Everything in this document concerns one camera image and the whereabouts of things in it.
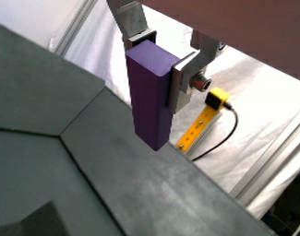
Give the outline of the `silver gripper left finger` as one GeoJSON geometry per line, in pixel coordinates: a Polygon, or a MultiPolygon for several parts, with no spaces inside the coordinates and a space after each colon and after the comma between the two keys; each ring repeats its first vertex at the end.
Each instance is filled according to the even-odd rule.
{"type": "Polygon", "coordinates": [[[136,0],[106,0],[122,33],[125,49],[142,41],[156,42],[157,31],[149,28],[142,5],[136,0]]]}

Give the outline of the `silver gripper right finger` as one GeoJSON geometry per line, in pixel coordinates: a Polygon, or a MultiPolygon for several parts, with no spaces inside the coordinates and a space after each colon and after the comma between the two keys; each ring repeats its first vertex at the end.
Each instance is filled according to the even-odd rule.
{"type": "Polygon", "coordinates": [[[172,67],[168,108],[173,114],[189,103],[193,90],[204,92],[211,86],[212,80],[207,78],[205,71],[227,44],[195,29],[191,46],[196,51],[172,67]]]}

